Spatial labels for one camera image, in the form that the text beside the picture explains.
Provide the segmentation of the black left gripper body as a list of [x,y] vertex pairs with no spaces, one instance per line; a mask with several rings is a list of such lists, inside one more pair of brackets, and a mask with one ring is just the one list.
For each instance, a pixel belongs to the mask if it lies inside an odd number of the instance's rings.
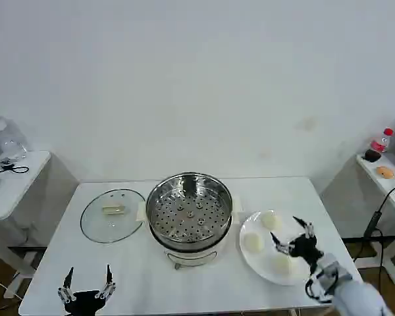
[[75,292],[74,301],[64,303],[65,311],[73,316],[95,316],[105,306],[105,299],[96,297],[99,290]]

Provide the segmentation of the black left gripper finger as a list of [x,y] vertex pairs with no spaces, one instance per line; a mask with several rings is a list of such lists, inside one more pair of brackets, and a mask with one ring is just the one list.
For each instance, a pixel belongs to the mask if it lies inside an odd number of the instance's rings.
[[74,268],[71,267],[69,273],[63,281],[63,286],[58,288],[58,295],[63,303],[71,303],[75,301],[75,296],[70,289],[73,272]]
[[116,289],[116,284],[113,281],[113,274],[111,272],[110,264],[107,265],[106,283],[103,289],[96,295],[96,298],[110,298]]

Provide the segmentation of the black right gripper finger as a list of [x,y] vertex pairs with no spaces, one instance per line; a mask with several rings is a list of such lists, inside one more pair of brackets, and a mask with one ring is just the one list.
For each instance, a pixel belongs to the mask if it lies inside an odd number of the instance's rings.
[[303,219],[293,216],[294,220],[305,230],[306,238],[314,238],[314,227],[312,222],[305,222]]
[[276,250],[284,255],[290,255],[290,252],[293,250],[293,245],[282,243],[273,232],[270,232],[270,234]]

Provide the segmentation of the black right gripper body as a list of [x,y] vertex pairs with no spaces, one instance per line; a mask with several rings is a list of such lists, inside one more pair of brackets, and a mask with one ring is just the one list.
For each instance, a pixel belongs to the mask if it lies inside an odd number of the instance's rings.
[[301,257],[310,266],[316,266],[318,260],[322,258],[323,252],[317,249],[317,238],[300,235],[290,243],[293,248],[290,250],[291,257]]

